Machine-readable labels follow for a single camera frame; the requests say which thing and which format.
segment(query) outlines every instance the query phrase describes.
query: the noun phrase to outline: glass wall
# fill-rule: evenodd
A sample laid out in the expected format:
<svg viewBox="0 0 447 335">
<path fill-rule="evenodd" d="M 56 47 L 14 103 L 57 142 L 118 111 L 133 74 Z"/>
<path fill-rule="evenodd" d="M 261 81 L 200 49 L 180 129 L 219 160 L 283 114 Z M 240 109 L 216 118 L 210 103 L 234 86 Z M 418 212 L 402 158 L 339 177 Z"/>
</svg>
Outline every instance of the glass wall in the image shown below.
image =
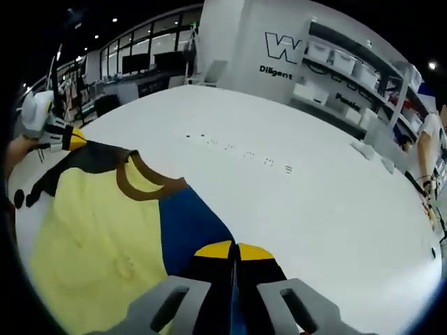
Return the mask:
<svg viewBox="0 0 447 335">
<path fill-rule="evenodd" d="M 130 54 L 154 55 L 182 51 L 191 35 L 190 24 L 199 23 L 202 8 L 169 15 L 144 24 L 104 47 L 101 51 L 101 76 L 122 73 L 122 59 Z"/>
</svg>

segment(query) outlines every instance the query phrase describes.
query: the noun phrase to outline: w logo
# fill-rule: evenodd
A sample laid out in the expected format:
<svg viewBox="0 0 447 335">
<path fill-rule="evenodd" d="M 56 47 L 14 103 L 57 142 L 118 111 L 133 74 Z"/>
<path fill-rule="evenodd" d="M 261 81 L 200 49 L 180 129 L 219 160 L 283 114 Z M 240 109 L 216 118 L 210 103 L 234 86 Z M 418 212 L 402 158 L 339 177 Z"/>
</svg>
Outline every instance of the w logo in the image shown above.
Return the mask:
<svg viewBox="0 0 447 335">
<path fill-rule="evenodd" d="M 298 45 L 302 40 L 293 40 L 290 36 L 278 37 L 277 33 L 265 33 L 267 53 L 270 58 L 281 59 L 283 56 L 288 63 L 298 62 Z"/>
</svg>

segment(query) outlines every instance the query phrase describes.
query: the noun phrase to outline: blue fabric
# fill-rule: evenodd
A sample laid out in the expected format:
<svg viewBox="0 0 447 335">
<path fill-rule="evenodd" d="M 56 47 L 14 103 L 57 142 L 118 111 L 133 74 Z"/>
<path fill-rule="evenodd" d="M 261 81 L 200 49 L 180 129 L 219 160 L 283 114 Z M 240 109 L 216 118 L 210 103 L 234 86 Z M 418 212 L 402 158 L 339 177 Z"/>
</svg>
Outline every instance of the blue fabric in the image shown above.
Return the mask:
<svg viewBox="0 0 447 335">
<path fill-rule="evenodd" d="M 185 270 L 200 248 L 234 241 L 232 234 L 191 187 L 159 200 L 161 248 L 168 275 Z"/>
</svg>

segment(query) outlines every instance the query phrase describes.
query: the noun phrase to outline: t-shirt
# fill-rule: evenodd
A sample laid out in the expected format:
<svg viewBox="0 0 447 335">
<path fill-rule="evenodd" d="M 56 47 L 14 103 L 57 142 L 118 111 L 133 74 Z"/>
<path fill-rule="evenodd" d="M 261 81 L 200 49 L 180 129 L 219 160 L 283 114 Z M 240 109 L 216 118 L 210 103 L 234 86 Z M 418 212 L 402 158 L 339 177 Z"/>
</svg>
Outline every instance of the t-shirt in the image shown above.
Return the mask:
<svg viewBox="0 0 447 335">
<path fill-rule="evenodd" d="M 76 151 L 36 183 L 27 206 L 55 190 L 31 273 L 58 321 L 83 334 L 123 320 L 132 301 L 181 274 L 200 248 L 234 240 L 184 179 L 151 170 L 138 152 L 98 143 Z"/>
<path fill-rule="evenodd" d="M 422 132 L 427 133 L 430 136 L 429 148 L 426 151 L 426 161 L 427 161 L 427 173 L 431 176 L 441 153 L 441 134 L 443 132 L 442 124 L 440 118 L 436 114 L 428 114 L 424 120 L 423 125 L 420 128 L 420 134 Z M 419 153 L 418 153 L 418 141 L 413 145 L 413 149 L 410 152 L 409 169 L 408 171 L 413 176 L 413 178 L 420 184 L 423 185 L 424 177 L 420 171 L 419 166 Z"/>
</svg>

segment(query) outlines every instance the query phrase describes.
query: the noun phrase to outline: ceiling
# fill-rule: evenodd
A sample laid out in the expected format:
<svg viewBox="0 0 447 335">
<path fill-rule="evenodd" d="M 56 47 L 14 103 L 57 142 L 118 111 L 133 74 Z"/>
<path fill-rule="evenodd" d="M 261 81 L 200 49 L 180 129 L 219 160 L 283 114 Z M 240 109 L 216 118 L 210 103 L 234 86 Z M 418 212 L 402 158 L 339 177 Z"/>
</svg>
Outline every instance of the ceiling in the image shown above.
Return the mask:
<svg viewBox="0 0 447 335">
<path fill-rule="evenodd" d="M 200 3 L 203 0 L 69 0 L 51 2 L 52 14 L 45 18 L 44 29 L 35 33 L 37 44 L 24 67 L 25 81 L 42 77 L 58 44 L 64 40 L 61 64 L 103 47 L 117 35 L 136 24 L 166 11 Z M 402 53 L 423 74 L 437 95 L 439 104 L 447 103 L 446 18 L 433 0 L 319 0 L 373 29 Z M 428 62 L 435 60 L 432 71 Z"/>
</svg>

